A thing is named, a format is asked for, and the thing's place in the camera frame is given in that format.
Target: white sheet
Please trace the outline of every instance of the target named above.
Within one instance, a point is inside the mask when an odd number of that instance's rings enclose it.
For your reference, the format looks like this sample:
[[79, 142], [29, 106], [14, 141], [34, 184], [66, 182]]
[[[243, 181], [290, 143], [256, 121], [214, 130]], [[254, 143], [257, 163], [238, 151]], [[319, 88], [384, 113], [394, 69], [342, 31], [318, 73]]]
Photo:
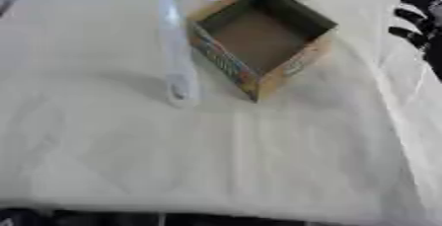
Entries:
[[324, 58], [253, 104], [197, 56], [201, 104], [178, 110], [155, 0], [20, 0], [0, 21], [0, 197], [345, 223], [437, 215], [440, 84], [388, 36], [399, 0], [302, 1], [339, 23]]

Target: colorful box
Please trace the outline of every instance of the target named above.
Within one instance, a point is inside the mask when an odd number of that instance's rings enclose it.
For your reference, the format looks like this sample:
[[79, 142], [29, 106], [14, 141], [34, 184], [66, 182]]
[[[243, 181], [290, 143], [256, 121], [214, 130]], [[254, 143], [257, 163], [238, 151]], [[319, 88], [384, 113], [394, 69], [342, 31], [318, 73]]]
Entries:
[[254, 102], [321, 56], [336, 26], [295, 0], [217, 0], [188, 24], [190, 43]]

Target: white tablecloth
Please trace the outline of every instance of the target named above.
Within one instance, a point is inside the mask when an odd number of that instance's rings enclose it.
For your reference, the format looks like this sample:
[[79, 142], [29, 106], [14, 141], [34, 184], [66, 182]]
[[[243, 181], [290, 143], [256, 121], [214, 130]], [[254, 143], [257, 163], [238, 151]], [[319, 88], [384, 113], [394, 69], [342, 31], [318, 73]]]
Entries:
[[[202, 100], [189, 110], [166, 101], [156, 0], [18, 1], [0, 21], [0, 199], [348, 223], [441, 216], [441, 88], [388, 35], [399, 0], [301, 1], [339, 23], [324, 58], [253, 104], [196, 56]], [[190, 12], [207, 0], [180, 2]]]

